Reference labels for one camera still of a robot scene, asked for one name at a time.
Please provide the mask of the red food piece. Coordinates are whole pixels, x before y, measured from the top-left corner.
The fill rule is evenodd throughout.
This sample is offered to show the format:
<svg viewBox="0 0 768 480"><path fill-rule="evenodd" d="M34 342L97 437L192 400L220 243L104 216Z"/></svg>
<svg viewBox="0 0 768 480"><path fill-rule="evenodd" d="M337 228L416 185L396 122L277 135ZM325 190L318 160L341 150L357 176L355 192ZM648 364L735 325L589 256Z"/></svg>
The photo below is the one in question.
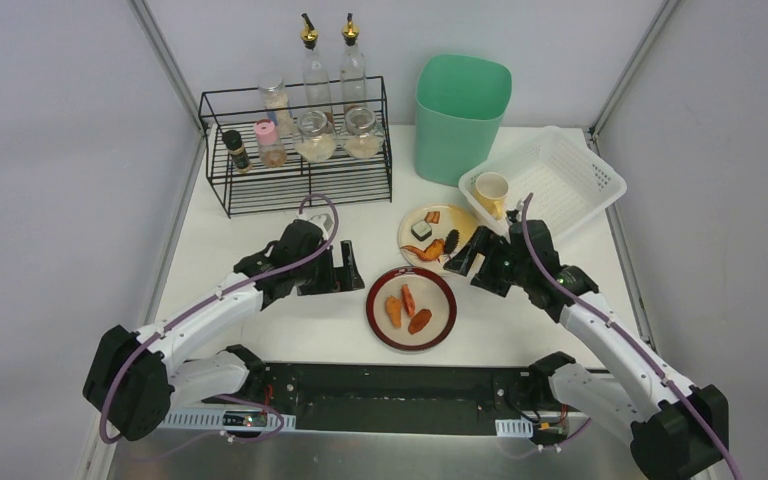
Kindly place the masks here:
<svg viewBox="0 0 768 480"><path fill-rule="evenodd" d="M416 303L412 292L407 284L401 286L401 296L404 309L409 317L416 314Z"/></svg>

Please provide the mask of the red rimmed plate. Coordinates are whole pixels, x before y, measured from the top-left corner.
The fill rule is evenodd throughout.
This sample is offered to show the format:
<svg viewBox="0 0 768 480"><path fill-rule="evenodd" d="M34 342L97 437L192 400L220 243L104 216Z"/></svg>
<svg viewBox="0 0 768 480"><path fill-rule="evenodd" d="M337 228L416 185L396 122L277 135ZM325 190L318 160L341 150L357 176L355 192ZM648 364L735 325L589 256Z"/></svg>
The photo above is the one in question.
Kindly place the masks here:
<svg viewBox="0 0 768 480"><path fill-rule="evenodd" d="M395 296L402 301L401 286L407 284L416 303L416 313L429 309L432 318L419 333L411 335L408 325L412 319L402 310L402 328L395 329L385 312L385 300ZM373 333L387 346L405 352L431 349L452 332L458 313L451 287L438 274L419 267L391 269L372 285L366 299L365 311Z"/></svg>

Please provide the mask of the yellow food piece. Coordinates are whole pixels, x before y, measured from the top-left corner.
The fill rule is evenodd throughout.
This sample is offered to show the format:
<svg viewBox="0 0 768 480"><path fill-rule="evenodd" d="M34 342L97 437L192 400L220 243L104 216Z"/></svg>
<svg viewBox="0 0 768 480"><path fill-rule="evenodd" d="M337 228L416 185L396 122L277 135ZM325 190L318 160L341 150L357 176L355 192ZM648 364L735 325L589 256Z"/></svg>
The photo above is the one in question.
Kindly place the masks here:
<svg viewBox="0 0 768 480"><path fill-rule="evenodd" d="M481 173L474 182L474 198L494 220L505 216L508 191L509 184L505 177L495 172Z"/></svg>

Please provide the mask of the pink cap spice jar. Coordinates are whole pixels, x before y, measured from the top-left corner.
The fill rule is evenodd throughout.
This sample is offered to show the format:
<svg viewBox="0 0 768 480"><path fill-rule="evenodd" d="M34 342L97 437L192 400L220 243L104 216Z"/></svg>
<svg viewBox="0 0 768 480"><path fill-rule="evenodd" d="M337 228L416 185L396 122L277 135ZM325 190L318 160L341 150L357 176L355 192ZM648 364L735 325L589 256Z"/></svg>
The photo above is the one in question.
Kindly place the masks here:
<svg viewBox="0 0 768 480"><path fill-rule="evenodd" d="M258 120L253 125L261 163L267 168L282 167L287 153L276 124L269 119Z"/></svg>

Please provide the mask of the glass rice jar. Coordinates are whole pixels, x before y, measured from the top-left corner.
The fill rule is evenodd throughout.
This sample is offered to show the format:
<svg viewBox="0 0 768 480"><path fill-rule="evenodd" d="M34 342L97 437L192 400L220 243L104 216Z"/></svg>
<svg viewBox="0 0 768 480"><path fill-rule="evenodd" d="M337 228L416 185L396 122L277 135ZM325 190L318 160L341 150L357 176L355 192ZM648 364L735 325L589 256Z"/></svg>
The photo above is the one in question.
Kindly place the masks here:
<svg viewBox="0 0 768 480"><path fill-rule="evenodd" d="M337 148L337 138L332 122L322 111L303 113L296 121L294 137L296 152L310 163L330 159Z"/></svg>
<svg viewBox="0 0 768 480"><path fill-rule="evenodd" d="M344 117L344 150L353 158L370 159L382 151L384 135L377 116L366 107L354 107Z"/></svg>

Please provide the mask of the black cap spice jar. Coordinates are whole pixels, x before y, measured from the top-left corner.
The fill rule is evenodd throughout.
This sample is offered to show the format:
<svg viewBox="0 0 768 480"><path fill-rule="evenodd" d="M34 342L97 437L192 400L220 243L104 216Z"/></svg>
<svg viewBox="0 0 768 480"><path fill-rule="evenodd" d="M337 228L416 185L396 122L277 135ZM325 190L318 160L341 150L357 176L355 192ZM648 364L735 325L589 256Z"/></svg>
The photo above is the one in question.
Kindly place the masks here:
<svg viewBox="0 0 768 480"><path fill-rule="evenodd" d="M222 132L222 141L235 170L240 174L247 173L251 169L252 164L241 134L234 129L224 130Z"/></svg>

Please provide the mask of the silver lid bead jar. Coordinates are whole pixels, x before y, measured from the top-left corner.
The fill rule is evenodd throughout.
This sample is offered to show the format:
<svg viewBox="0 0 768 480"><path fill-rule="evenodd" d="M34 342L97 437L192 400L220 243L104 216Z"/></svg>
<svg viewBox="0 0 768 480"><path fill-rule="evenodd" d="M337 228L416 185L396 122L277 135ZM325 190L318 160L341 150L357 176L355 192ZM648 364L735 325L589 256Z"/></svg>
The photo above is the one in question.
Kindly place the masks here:
<svg viewBox="0 0 768 480"><path fill-rule="evenodd" d="M275 73L263 74L258 78L257 87L267 116L275 124L279 135L291 137L295 132L295 123L283 77Z"/></svg>

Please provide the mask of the glass oil bottle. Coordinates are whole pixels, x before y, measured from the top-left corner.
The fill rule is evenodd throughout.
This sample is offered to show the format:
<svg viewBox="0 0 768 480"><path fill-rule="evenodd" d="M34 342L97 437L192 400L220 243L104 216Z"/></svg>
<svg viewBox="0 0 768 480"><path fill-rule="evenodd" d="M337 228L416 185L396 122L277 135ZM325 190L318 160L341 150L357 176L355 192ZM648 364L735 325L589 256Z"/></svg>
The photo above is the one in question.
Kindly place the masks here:
<svg viewBox="0 0 768 480"><path fill-rule="evenodd" d="M340 62L340 86L344 102L344 112L365 107L367 99L366 60L357 44L359 29L353 21L353 14L348 13L346 24L342 28L344 51Z"/></svg>
<svg viewBox="0 0 768 480"><path fill-rule="evenodd" d="M309 105L323 112L330 122L333 121L333 106L330 93L330 80L322 56L317 50L319 34L309 15L302 13L304 22L300 38L306 49L302 64L302 79L306 100Z"/></svg>

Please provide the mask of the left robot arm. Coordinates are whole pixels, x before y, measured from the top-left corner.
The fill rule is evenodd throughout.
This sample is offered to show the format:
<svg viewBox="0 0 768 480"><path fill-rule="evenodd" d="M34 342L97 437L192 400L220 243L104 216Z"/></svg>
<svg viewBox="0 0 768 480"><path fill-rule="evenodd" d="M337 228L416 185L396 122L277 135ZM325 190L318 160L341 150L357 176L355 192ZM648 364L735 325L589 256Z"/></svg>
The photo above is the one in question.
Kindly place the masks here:
<svg viewBox="0 0 768 480"><path fill-rule="evenodd" d="M337 225L330 214L297 218L172 318L135 331L108 330L82 389L100 411L101 431L115 428L118 438L136 441L178 405L256 400L267 385L284 380L291 391L276 397L268 416L292 416L302 431L494 435L495 372L489 367L267 364L241 346L193 359L229 326L292 293L361 289L350 247L343 265L333 264Z"/></svg>

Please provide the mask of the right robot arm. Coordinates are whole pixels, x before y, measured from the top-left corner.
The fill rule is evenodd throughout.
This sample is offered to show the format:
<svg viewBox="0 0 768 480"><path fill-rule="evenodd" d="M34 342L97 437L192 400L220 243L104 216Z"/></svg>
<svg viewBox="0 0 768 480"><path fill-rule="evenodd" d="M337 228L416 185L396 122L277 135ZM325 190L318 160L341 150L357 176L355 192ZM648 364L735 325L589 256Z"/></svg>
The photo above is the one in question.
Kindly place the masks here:
<svg viewBox="0 0 768 480"><path fill-rule="evenodd" d="M728 450L729 407L715 386L698 387L619 321L597 284L561 262L541 220L511 225L507 236L487 227L444 265L472 285L504 297L520 287L529 301L578 338L612 375L607 381L556 353L535 363L553 398L584 413L628 446L648 479L690 479Z"/></svg>

